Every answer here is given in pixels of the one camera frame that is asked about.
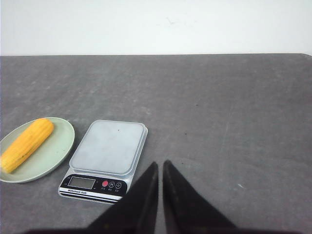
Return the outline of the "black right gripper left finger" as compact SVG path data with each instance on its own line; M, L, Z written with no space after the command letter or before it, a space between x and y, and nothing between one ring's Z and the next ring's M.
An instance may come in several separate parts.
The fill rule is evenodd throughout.
M87 228L89 234L153 234L158 207L158 165L153 162L128 193Z

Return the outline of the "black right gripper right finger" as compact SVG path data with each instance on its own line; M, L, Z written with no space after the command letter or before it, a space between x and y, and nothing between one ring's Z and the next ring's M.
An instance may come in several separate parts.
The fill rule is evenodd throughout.
M169 160L163 164L163 199L167 230L180 234L238 232L238 227L205 200Z

